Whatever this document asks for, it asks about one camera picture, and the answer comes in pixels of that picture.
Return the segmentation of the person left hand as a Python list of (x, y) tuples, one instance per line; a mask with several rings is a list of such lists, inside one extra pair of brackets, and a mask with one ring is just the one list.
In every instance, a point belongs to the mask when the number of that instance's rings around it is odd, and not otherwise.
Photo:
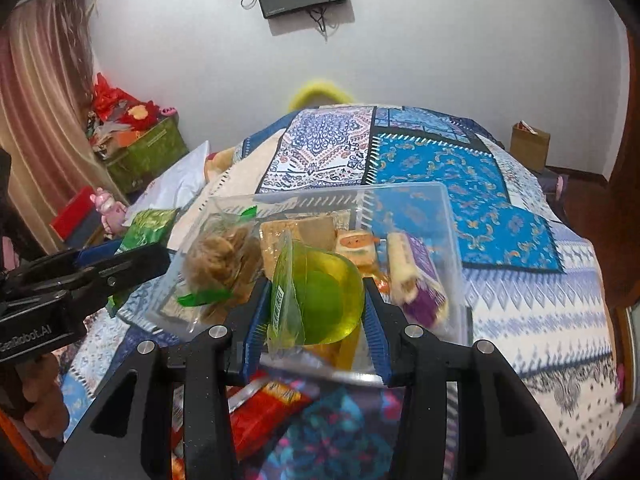
[(70, 423), (62, 390), (58, 384), (58, 359), (52, 353), (25, 363), (18, 372), (23, 396), (32, 404), (23, 422), (41, 437), (58, 439)]

